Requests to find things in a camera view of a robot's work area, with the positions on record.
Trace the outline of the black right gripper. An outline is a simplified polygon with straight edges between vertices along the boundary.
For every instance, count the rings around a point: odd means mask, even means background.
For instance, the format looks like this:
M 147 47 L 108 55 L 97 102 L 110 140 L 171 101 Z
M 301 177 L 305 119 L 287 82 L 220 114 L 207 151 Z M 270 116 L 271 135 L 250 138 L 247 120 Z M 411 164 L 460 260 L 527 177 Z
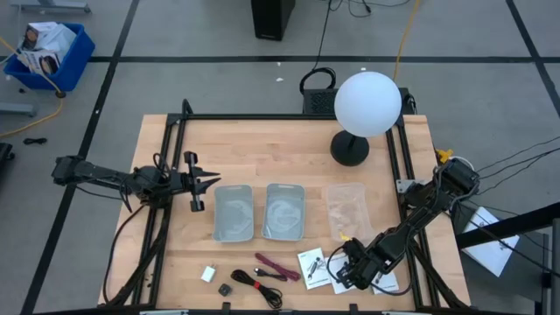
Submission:
M 348 262 L 339 270 L 339 282 L 347 289 L 353 286 L 367 289 L 382 270 L 383 260 L 378 248 L 373 242 L 364 246 L 358 239 L 352 238 L 342 245 L 342 249 Z

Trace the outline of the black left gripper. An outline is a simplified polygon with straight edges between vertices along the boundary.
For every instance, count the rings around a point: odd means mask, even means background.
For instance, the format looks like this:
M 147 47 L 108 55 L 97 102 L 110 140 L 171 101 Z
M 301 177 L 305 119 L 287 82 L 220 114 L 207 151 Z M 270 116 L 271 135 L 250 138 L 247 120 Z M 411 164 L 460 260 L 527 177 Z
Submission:
M 196 167 L 198 156 L 192 151 L 184 152 L 184 159 L 187 164 L 188 172 L 179 172 L 175 169 L 170 174 L 170 191 L 171 196 L 190 193 L 192 200 L 190 207 L 192 212 L 201 212 L 205 210 L 205 204 L 201 200 L 200 195 L 205 194 L 207 189 L 213 184 L 221 180 L 221 178 L 212 178 L 207 181 L 201 181 L 198 178 L 216 177 L 218 172 L 204 171 L 200 167 Z

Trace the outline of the magenta twist tie bundle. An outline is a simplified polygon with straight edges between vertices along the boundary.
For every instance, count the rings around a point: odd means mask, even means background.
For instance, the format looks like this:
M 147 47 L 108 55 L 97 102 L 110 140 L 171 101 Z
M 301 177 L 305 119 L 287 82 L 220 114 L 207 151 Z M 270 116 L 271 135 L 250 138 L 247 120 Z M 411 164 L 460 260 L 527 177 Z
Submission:
M 295 270 L 286 269 L 282 265 L 271 261 L 269 258 L 265 257 L 261 253 L 255 253 L 255 258 L 264 265 L 267 265 L 277 271 L 279 274 L 285 276 L 287 279 L 291 281 L 298 281 L 301 279 L 301 275 L 296 272 Z

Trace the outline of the grey plastic bin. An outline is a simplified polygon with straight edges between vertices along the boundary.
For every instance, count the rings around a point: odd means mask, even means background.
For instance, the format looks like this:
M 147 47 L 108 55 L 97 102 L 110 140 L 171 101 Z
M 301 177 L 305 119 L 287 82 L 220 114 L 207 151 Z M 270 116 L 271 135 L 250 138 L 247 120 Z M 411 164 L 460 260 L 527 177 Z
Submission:
M 249 185 L 219 186 L 214 191 L 217 242 L 246 242 L 254 236 L 253 190 Z
M 262 224 L 265 239 L 298 242 L 305 231 L 305 189 L 301 185 L 272 183 L 266 189 Z

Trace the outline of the white paper sheet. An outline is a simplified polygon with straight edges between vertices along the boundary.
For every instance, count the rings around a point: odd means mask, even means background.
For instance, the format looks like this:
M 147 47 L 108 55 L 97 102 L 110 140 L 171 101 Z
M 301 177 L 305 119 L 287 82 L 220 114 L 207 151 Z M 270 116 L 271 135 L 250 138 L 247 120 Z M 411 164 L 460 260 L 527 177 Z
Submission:
M 483 206 L 479 206 L 466 223 L 463 232 L 466 233 L 477 228 L 484 228 L 486 225 L 491 225 L 498 221 L 499 220 Z M 513 254 L 511 248 L 515 248 L 519 240 L 520 236 L 514 235 L 501 239 L 500 241 L 490 241 L 464 248 L 463 251 L 493 275 L 500 277 L 509 258 Z

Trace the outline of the black metal bar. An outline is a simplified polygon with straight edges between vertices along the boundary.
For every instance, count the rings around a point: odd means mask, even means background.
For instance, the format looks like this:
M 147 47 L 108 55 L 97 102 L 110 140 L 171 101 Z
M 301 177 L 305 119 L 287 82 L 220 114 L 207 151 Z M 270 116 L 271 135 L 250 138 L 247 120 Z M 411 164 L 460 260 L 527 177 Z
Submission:
M 456 236 L 456 242 L 460 249 L 480 245 L 508 238 L 513 235 L 521 235 L 527 232 L 548 228 L 553 225 L 553 220 L 560 219 L 560 202 L 533 210 L 497 223 L 476 227 L 474 230 Z

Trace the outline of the white globe table lamp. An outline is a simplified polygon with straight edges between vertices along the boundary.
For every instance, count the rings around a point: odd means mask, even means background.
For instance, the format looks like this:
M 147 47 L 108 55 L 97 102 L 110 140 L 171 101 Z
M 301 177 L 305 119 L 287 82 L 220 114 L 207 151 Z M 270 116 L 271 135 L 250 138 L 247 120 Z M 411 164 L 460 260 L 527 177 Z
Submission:
M 339 87 L 333 108 L 342 131 L 332 138 L 331 155 L 341 165 L 356 166 L 368 157 L 368 139 L 392 129 L 401 114 L 402 97 L 388 76 L 360 72 Z

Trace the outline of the dark grey cart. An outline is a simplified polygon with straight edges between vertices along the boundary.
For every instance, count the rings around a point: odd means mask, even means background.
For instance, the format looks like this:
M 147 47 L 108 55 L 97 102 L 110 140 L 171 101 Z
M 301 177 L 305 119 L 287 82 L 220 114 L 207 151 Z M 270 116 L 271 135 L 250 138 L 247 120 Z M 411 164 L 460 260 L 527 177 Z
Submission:
M 456 206 L 454 232 L 460 235 L 478 207 Z M 522 296 L 534 303 L 536 314 L 560 314 L 560 219 L 551 227 L 519 234 L 520 240 L 500 277 L 459 249 L 471 298 Z

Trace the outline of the black computer tower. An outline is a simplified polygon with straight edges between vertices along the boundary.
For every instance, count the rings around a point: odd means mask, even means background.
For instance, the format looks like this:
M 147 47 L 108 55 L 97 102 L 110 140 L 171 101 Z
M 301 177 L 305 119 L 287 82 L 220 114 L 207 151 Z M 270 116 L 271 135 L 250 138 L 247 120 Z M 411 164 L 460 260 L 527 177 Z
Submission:
M 281 41 L 295 0 L 250 0 L 255 36 Z

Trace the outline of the blue plastic tote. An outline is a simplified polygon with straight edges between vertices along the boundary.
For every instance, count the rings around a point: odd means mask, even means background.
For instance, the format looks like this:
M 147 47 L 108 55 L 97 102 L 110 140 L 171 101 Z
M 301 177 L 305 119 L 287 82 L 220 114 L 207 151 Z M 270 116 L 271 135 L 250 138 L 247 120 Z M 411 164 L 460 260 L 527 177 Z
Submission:
M 55 74 L 32 73 L 28 66 L 23 63 L 22 51 L 40 51 L 40 41 L 34 50 L 22 50 L 21 46 L 9 57 L 4 72 L 23 83 L 30 89 L 54 90 L 59 88 L 63 92 L 75 89 L 78 80 L 83 74 L 85 67 L 95 49 L 95 43 L 86 33 L 82 24 L 64 24 L 76 33 L 76 38 L 72 43 L 65 58 L 60 61 L 59 70 Z

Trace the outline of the grey metal stand foot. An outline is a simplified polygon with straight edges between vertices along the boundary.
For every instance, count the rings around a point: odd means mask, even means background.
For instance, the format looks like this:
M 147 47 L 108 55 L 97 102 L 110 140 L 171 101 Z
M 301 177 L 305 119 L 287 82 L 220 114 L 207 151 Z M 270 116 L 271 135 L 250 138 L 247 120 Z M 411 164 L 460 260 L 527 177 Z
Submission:
M 0 101 L 0 115 L 1 114 L 34 117 L 37 111 L 32 104 Z
M 9 4 L 21 10 L 91 12 L 86 0 L 9 0 Z

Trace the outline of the white printed cardboard box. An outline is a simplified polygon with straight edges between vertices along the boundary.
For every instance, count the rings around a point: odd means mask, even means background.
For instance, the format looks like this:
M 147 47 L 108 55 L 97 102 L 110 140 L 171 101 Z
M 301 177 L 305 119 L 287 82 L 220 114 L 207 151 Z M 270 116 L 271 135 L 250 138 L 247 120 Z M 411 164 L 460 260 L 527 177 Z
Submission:
M 56 74 L 60 69 L 60 61 L 55 52 L 48 50 L 22 51 L 23 63 L 35 74 Z
M 37 43 L 50 31 L 53 31 L 57 25 L 57 22 L 29 23 L 25 28 L 21 49 L 34 50 Z

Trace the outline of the black wheeled base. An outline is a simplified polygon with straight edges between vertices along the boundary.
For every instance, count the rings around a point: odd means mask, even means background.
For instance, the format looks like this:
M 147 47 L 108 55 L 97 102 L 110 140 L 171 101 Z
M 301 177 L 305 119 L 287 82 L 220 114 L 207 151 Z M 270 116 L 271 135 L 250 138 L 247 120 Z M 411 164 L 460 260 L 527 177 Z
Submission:
M 13 146 L 9 143 L 0 143 L 0 173 L 3 171 L 7 163 L 14 159 L 15 153 L 12 151 Z

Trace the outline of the silver metal bracket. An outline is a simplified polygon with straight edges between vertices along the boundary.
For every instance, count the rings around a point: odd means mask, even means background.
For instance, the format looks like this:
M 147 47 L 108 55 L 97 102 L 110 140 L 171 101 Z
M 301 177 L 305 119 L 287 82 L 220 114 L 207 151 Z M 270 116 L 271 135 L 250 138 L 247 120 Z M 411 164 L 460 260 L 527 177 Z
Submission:
M 406 193 L 407 190 L 416 184 L 419 185 L 425 185 L 427 183 L 427 180 L 425 179 L 398 179 L 395 184 L 396 184 L 396 190 L 399 193 Z

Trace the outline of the black aluminium table frame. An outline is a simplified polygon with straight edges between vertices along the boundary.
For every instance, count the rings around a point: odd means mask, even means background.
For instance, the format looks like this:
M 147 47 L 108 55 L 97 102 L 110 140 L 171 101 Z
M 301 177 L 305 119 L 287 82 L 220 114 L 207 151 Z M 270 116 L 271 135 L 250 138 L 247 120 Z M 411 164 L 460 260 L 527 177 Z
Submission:
M 150 266 L 140 282 L 138 303 L 161 309 L 187 309 L 189 313 L 204 310 L 220 311 L 223 302 L 231 304 L 231 313 L 273 312 L 258 290 L 233 281 L 233 270 L 252 269 L 259 265 L 255 252 L 262 253 L 275 263 L 300 271 L 297 254 L 309 249 L 322 248 L 328 256 L 339 242 L 333 241 L 327 219 L 324 189 L 338 183 L 362 183 L 366 187 L 367 209 L 376 233 L 397 225 L 395 180 L 391 170 L 389 147 L 385 136 L 369 139 L 367 161 L 357 167 L 337 164 L 330 154 L 332 136 L 341 127 L 334 119 L 302 114 L 206 115 L 194 114 L 185 124 L 178 168 L 186 171 L 182 158 L 184 151 L 198 153 L 199 165 L 208 172 L 219 172 L 222 180 L 208 189 L 203 200 L 206 211 L 192 213 L 191 196 L 173 199 L 168 238 L 160 257 L 159 276 Z M 405 128 L 415 177 L 429 180 L 436 158 L 427 118 L 424 115 L 406 115 Z M 164 141 L 167 115 L 144 115 L 138 132 L 132 168 L 152 165 L 152 155 L 160 152 Z M 269 183 L 297 184 L 306 192 L 304 237 L 300 241 L 272 241 L 263 238 L 266 187 Z M 229 185 L 251 186 L 254 196 L 254 237 L 245 242 L 220 243 L 211 236 L 214 230 L 215 187 Z M 154 218 L 153 235 L 156 237 L 162 210 L 150 217 L 146 207 L 124 228 L 118 238 L 112 269 L 108 276 L 108 298 L 114 298 L 136 268 L 143 249 L 148 218 Z M 470 304 L 466 281 L 459 261 L 450 220 L 441 215 L 426 232 L 434 267 L 458 298 Z M 207 265 L 216 265 L 211 283 L 200 279 Z M 283 313 L 294 311 L 345 311 L 357 304 L 360 311 L 406 310 L 415 308 L 412 292 L 400 297 L 374 295 L 370 290 L 351 290 L 335 295 L 328 284 L 307 290 L 304 281 L 282 283 L 262 278 L 264 285 L 278 288 L 283 293 Z M 222 284 L 232 288 L 223 297 L 218 289 Z

